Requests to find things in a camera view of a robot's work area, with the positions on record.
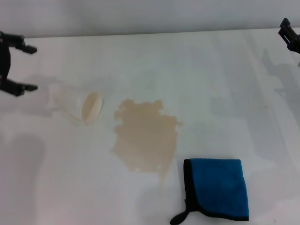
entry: white tabletop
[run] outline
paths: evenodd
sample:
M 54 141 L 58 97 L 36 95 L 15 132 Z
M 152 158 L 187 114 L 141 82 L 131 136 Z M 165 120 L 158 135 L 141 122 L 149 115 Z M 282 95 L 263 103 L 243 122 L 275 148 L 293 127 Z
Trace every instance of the white tabletop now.
M 167 225 L 184 209 L 185 158 L 241 159 L 250 221 L 194 212 L 184 225 L 298 224 L 300 57 L 277 32 L 36 38 L 35 55 L 12 50 L 9 77 L 39 89 L 0 92 L 0 224 Z M 56 83 L 101 92 L 97 122 L 47 106 Z M 139 110 L 152 110 L 153 130 Z

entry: spilled liquid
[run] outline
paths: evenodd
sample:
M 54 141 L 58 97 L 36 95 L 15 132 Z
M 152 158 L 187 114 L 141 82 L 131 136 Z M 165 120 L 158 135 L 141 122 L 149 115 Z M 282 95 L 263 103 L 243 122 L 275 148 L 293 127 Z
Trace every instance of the spilled liquid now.
M 132 171 L 158 173 L 163 181 L 176 151 L 176 117 L 162 115 L 161 100 L 134 103 L 127 99 L 115 112 L 122 124 L 115 128 L 118 135 L 113 152 Z

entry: brown liquid puddle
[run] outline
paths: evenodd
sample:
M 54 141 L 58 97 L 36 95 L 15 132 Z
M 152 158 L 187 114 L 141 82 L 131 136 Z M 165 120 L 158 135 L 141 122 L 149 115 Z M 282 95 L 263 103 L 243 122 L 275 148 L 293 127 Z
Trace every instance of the brown liquid puddle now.
M 162 115 L 161 100 L 134 103 L 127 99 L 115 112 L 122 124 L 115 128 L 117 141 L 113 152 L 129 170 L 158 173 L 163 181 L 173 162 L 180 125 L 175 116 Z

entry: paper cup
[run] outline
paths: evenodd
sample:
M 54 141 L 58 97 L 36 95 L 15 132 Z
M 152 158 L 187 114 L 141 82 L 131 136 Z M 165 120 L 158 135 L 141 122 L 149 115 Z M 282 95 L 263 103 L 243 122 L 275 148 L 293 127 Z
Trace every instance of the paper cup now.
M 59 86 L 51 90 L 52 103 L 86 124 L 95 121 L 102 107 L 98 92 L 83 91 L 70 86 Z

